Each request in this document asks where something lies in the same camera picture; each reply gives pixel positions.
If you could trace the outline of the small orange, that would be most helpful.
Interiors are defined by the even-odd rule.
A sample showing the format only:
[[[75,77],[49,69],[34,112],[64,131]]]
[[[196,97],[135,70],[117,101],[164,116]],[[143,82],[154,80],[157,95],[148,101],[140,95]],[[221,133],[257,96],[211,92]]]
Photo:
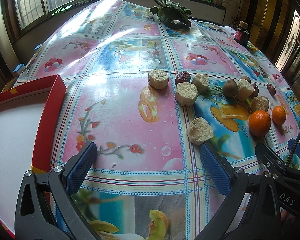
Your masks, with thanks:
[[[271,111],[271,117],[273,122],[280,126],[286,121],[286,111],[282,106],[275,106]]]

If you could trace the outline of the large orange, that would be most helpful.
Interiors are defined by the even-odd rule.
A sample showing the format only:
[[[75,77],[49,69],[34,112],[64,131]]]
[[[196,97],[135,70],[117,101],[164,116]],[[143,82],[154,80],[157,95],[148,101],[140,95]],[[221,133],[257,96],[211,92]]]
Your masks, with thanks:
[[[254,111],[249,117],[248,127],[255,137],[265,136],[271,127],[269,114],[263,110]]]

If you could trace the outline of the isolated red date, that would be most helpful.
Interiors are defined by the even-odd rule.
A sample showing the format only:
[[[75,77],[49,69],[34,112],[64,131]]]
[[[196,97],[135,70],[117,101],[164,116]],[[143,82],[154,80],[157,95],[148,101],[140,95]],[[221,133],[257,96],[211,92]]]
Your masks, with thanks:
[[[266,87],[267,87],[267,90],[269,91],[271,96],[274,96],[276,94],[276,89],[272,84],[268,83],[266,85]]]

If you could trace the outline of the cluster beige rice cake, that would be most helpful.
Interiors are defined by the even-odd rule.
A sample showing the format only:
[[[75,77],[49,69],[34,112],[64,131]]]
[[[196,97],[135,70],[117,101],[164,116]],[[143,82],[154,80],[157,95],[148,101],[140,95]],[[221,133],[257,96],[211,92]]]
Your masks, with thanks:
[[[235,97],[239,101],[245,101],[246,98],[251,96],[251,94],[254,91],[252,85],[246,79],[240,79],[237,82],[237,87],[238,87],[238,91],[237,91]]]

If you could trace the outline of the brown longan fruit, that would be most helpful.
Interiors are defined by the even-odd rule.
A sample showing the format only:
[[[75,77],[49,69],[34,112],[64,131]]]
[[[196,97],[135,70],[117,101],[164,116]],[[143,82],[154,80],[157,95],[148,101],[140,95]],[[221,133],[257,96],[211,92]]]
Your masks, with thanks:
[[[229,79],[224,83],[222,91],[225,96],[233,97],[238,92],[238,85],[234,80]]]

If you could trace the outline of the hexagonal beige rice cake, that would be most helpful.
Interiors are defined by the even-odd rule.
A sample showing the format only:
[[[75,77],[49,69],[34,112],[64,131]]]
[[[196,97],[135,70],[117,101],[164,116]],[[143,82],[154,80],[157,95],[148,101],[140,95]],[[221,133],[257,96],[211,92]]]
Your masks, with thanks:
[[[175,99],[181,106],[191,107],[194,105],[198,94],[198,89],[194,84],[182,82],[177,84]]]

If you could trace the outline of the red tray white inside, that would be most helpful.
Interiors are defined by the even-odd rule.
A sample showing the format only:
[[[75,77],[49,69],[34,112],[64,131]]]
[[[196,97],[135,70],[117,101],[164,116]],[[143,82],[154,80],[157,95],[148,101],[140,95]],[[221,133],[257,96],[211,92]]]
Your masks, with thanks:
[[[42,77],[0,94],[0,225],[14,236],[14,216],[27,170],[50,170],[53,137],[66,86]]]

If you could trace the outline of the dark jar with cork lid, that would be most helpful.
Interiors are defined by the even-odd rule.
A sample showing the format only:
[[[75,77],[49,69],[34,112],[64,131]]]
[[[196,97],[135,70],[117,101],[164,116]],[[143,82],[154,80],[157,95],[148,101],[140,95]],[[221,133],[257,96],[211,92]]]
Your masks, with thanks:
[[[237,27],[237,31],[235,34],[235,41],[240,45],[246,47],[250,38],[250,33],[248,31],[249,25],[244,22],[240,21],[239,26]]]

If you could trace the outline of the colourful plastic tablecloth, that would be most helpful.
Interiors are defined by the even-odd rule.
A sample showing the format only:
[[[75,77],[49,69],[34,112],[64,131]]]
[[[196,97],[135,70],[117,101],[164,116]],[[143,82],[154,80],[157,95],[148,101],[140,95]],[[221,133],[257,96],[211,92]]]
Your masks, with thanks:
[[[97,146],[96,162],[72,199],[102,239],[194,239],[210,221],[224,196],[187,136],[197,117],[213,128],[210,143],[228,162],[248,173],[266,170],[248,127],[251,100],[224,96],[229,79],[248,76],[270,108],[285,109],[285,123],[272,125],[263,141],[287,159],[287,143],[300,131],[300,103],[279,70],[234,34],[200,21],[174,31],[146,7],[101,0],[66,21],[26,65],[18,85],[58,74],[68,90],[51,166],[64,165],[90,141]],[[153,69],[169,76],[162,90],[148,83]],[[175,99],[175,77],[183,71],[189,83],[197,73],[210,80],[191,107]]]

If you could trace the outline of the green item on sill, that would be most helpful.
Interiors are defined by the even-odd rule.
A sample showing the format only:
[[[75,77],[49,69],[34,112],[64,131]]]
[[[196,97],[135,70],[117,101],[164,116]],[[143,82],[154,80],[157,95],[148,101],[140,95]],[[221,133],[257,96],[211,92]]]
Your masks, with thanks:
[[[60,14],[63,14],[65,12],[67,12],[71,7],[72,7],[72,5],[68,5],[66,7],[58,8],[54,13],[52,13],[52,17],[55,17],[57,15],[60,15]]]

